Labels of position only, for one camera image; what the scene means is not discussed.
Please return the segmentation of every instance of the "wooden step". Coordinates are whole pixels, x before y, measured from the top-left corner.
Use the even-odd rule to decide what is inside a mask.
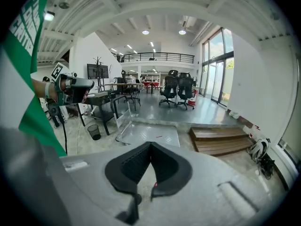
[[[239,139],[248,135],[241,128],[191,128],[190,137],[194,141],[216,141]]]
[[[222,156],[245,150],[253,143],[249,138],[229,139],[223,141],[193,141],[194,148],[197,152],[212,156]]]

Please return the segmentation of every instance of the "metal railing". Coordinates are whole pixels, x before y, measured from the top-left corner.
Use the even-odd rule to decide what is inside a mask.
[[[135,62],[135,61],[175,61],[175,62],[185,62],[193,64],[194,55],[186,55],[186,54],[176,54],[176,53],[138,53],[138,54],[127,54],[120,55],[120,62]]]

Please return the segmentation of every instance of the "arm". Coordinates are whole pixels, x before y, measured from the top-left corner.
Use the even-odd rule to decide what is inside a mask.
[[[38,98],[45,98],[45,86],[47,83],[49,82],[41,82],[32,79],[34,93]],[[49,86],[49,97],[55,101],[57,100],[57,93],[55,91],[54,83]]]

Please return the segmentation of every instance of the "trash can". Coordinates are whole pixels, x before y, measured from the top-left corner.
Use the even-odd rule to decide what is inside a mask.
[[[101,135],[100,135],[100,132],[99,132],[99,129],[98,129],[97,125],[89,126],[88,127],[88,132],[90,133],[90,135],[91,135],[91,137],[94,141],[97,141],[101,138]]]

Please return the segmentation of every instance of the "monitor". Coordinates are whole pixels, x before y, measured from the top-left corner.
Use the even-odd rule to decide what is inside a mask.
[[[103,78],[109,78],[109,70],[106,65],[99,65],[99,75],[97,74],[97,65],[87,64],[87,73],[88,79],[97,79],[98,77],[102,79],[102,70],[103,70]]]

